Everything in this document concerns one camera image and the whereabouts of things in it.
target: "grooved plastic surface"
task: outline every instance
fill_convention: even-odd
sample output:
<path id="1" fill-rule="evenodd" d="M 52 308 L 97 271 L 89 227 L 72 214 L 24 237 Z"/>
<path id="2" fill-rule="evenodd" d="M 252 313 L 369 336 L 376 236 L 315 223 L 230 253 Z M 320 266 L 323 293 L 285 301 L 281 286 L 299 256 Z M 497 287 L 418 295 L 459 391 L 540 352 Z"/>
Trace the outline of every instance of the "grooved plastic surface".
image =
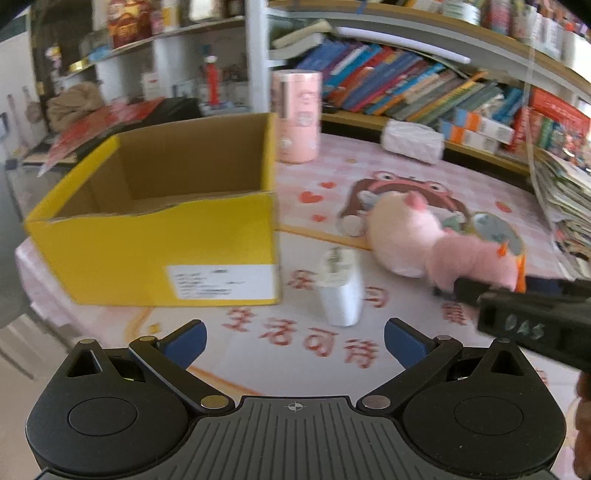
<path id="1" fill-rule="evenodd" d="M 420 458 L 390 420 L 344 398 L 257 398 L 200 420 L 187 442 L 129 480 L 459 480 Z M 548 471 L 522 480 L 553 480 Z M 67 480 L 42 473 L 38 480 Z"/>

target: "metal screw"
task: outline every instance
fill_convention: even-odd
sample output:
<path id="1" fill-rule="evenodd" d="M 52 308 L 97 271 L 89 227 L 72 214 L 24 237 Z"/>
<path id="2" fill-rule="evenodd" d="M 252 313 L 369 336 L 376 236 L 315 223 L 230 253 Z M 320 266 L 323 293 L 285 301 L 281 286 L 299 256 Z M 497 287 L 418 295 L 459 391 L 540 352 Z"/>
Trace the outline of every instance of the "metal screw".
<path id="1" fill-rule="evenodd" d="M 223 395 L 208 395 L 201 399 L 201 406 L 208 410 L 219 410 L 228 406 L 230 401 Z"/>
<path id="2" fill-rule="evenodd" d="M 383 395 L 368 395 L 362 402 L 365 408 L 371 408 L 372 410 L 382 410 L 390 406 L 390 399 Z"/>

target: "pink cylindrical container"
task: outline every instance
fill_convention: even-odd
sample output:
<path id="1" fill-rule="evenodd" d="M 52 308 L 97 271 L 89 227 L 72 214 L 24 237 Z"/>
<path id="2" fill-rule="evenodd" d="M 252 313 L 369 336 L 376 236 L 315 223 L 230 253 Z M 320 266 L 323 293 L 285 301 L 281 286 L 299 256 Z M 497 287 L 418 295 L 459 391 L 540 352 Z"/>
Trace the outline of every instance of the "pink cylindrical container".
<path id="1" fill-rule="evenodd" d="M 278 158 L 304 163 L 318 156 L 322 74 L 312 70 L 273 72 L 273 106 L 277 113 Z"/>

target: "white tissue package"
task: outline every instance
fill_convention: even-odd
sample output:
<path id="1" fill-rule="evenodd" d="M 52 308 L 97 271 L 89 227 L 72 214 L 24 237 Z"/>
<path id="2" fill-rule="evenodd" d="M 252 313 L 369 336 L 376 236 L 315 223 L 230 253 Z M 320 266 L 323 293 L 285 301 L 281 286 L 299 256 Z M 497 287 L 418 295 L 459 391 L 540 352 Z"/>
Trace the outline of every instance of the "white tissue package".
<path id="1" fill-rule="evenodd" d="M 443 156 L 443 135 L 425 125 L 388 120 L 382 130 L 382 146 L 392 153 L 435 164 Z"/>

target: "white shelf column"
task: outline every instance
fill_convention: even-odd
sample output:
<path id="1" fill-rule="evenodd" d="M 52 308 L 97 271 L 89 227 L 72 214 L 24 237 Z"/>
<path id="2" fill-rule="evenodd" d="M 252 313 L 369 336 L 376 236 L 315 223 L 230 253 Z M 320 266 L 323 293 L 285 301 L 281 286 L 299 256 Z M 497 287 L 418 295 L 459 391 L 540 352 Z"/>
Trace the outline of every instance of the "white shelf column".
<path id="1" fill-rule="evenodd" d="M 269 111 L 269 22 L 266 0 L 246 0 L 246 45 L 248 51 L 248 93 L 251 111 Z"/>

